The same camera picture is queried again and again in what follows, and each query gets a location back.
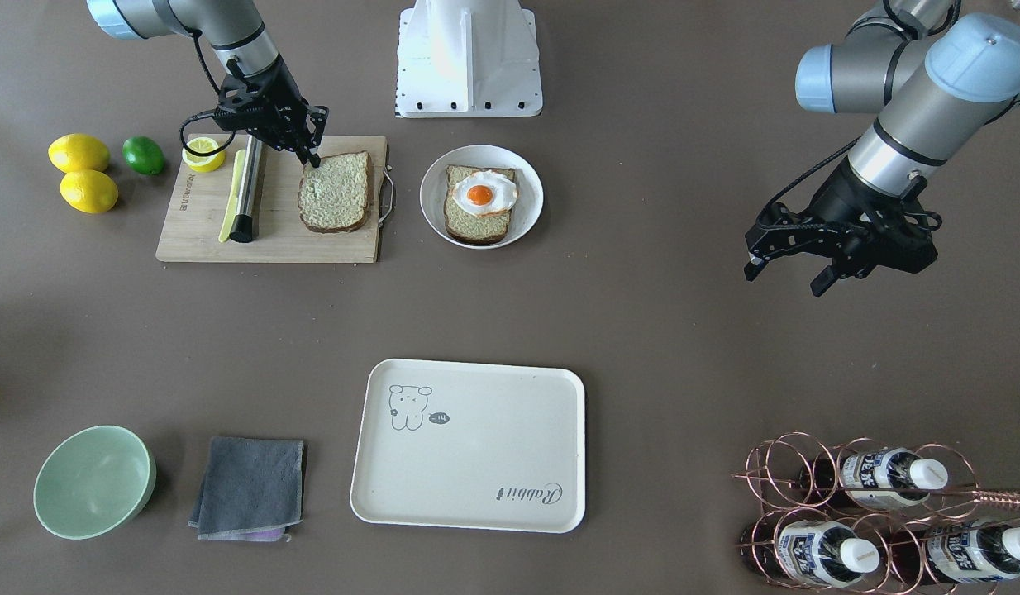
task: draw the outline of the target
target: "bottle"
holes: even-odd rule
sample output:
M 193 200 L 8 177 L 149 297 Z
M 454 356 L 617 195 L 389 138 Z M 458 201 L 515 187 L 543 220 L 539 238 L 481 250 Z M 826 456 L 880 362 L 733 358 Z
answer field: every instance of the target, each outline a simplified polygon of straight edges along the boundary
M 834 520 L 797 520 L 782 527 L 777 536 L 771 524 L 758 525 L 755 534 L 752 527 L 746 528 L 741 543 L 753 542 L 769 543 L 741 547 L 746 567 L 789 584 L 843 589 L 880 563 L 873 543 Z
M 799 479 L 802 489 L 811 489 L 809 503 L 819 502 L 834 490 L 827 504 L 842 511 L 907 508 L 924 502 L 929 497 L 927 490 L 948 486 L 948 468 L 941 462 L 905 448 L 847 456 L 839 473 L 844 490 L 835 489 L 837 478 L 831 460 L 817 459 L 812 467 L 815 474 L 806 466 Z
M 921 549 L 906 532 L 888 538 L 905 584 L 998 583 L 1020 576 L 1020 528 L 976 519 L 913 534 Z M 922 555 L 930 573 L 922 568 Z

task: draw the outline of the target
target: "light blue joint cap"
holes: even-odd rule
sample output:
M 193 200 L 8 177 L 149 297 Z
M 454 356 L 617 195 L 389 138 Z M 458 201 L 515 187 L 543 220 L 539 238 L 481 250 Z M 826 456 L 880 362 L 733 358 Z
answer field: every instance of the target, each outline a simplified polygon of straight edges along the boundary
M 132 29 L 129 21 L 125 21 L 114 0 L 88 0 L 88 10 L 91 11 L 91 18 L 94 18 L 98 27 L 101 27 L 109 37 L 143 39 Z
M 797 102 L 808 111 L 837 113 L 831 56 L 832 46 L 817 46 L 804 54 L 797 67 Z
M 971 12 L 933 44 L 925 70 L 942 90 L 967 102 L 994 104 L 1020 93 L 1020 27 Z

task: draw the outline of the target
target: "mint green bowl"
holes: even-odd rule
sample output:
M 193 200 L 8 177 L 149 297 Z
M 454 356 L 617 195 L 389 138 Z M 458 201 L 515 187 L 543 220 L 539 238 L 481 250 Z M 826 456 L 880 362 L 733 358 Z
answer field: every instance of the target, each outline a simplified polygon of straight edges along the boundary
M 133 518 L 154 492 L 154 455 L 118 426 L 82 430 L 50 453 L 37 476 L 33 508 L 46 531 L 90 539 Z

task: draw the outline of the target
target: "bottle label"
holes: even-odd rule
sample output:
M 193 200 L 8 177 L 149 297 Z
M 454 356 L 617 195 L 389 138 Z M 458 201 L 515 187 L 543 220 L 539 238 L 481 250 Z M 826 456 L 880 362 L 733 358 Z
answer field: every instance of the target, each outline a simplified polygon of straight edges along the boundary
M 822 536 L 833 527 L 843 527 L 843 525 L 798 520 L 798 523 L 788 524 L 782 529 L 781 534 L 778 535 L 778 547 L 774 552 L 789 579 L 813 587 L 843 588 L 852 584 L 834 579 L 820 562 L 819 549 Z
M 880 449 L 877 452 L 862 452 L 846 458 L 842 464 L 842 482 L 852 500 L 874 510 L 896 510 L 921 502 L 923 499 L 910 500 L 891 491 L 888 464 L 892 457 L 900 453 L 910 453 L 910 451 L 904 448 Z
M 1001 572 L 983 556 L 978 544 L 978 531 L 970 528 L 985 520 L 970 520 L 963 525 L 933 528 L 926 543 L 929 562 L 957 583 L 998 583 L 1017 579 L 1020 574 Z

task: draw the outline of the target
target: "brown tabletop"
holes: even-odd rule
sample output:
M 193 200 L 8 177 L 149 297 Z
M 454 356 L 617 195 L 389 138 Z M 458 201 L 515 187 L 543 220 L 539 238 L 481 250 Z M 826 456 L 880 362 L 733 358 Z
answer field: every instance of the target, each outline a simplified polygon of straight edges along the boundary
M 1020 487 L 1020 109 L 922 195 L 946 224 L 921 275 L 878 268 L 815 298 L 817 257 L 742 274 L 767 198 L 872 120 L 794 98 L 800 56 L 870 2 L 526 2 L 545 108 L 501 120 L 394 117 L 407 0 L 256 4 L 305 97 L 332 109 L 327 133 L 389 139 L 399 204 L 377 263 L 156 260 L 176 128 L 215 105 L 192 44 L 117 41 L 84 1 L 0 2 L 0 594 L 770 593 L 736 558 L 756 503 L 731 474 L 789 430 L 941 441 L 986 485 Z M 966 9 L 1020 22 L 1005 5 Z M 46 147 L 74 132 L 114 150 L 109 213 L 58 195 Z M 125 168 L 137 135 L 165 172 Z M 418 203 L 427 166 L 477 143 L 528 159 L 547 193 L 531 233 L 495 251 L 442 240 Z M 804 207 L 824 176 L 787 201 Z M 367 375 L 386 358 L 581 377 L 577 530 L 357 519 Z M 99 424 L 152 448 L 154 496 L 108 535 L 58 539 L 33 483 Z M 215 436 L 307 442 L 294 540 L 199 542 L 186 527 Z

